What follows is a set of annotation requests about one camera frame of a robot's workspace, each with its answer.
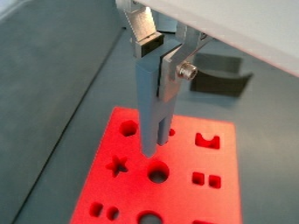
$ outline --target metal plate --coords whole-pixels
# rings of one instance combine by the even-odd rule
[[[299,76],[299,2],[136,0]]]

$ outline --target gray floor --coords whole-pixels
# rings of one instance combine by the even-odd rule
[[[238,99],[192,93],[186,82],[175,113],[236,125],[244,223],[298,223],[299,79],[218,41],[203,52],[243,57],[243,72],[252,71],[255,76]],[[68,223],[116,105],[136,108],[135,59],[126,32],[72,118],[17,224]]]

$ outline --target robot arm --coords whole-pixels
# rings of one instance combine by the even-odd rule
[[[198,68],[191,63],[192,55],[212,40],[203,32],[179,24],[176,33],[182,43],[164,43],[164,35],[155,29],[152,12],[148,7],[138,6],[132,0],[118,0],[122,17],[127,18],[126,26],[131,29],[135,56],[140,59],[152,50],[160,48],[158,55],[148,56],[148,63],[159,59],[152,67],[159,73],[150,71],[143,62],[136,63],[138,107],[143,153],[151,157],[156,144],[168,141],[174,105],[183,79],[192,80]]]

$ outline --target red board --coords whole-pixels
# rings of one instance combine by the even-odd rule
[[[163,224],[242,223],[232,123],[175,115],[147,158],[138,111],[115,108],[71,223],[135,224],[147,214]]]

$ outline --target metal bracket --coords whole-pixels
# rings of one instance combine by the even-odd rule
[[[182,80],[191,80],[195,77],[198,69],[188,59],[212,40],[206,33],[183,24],[178,25],[176,37],[183,44],[163,57],[160,69],[158,95],[164,102],[176,96]]]
[[[116,0],[126,27],[131,30],[134,55],[140,59],[164,43],[164,35],[155,29],[152,12],[132,0]]]

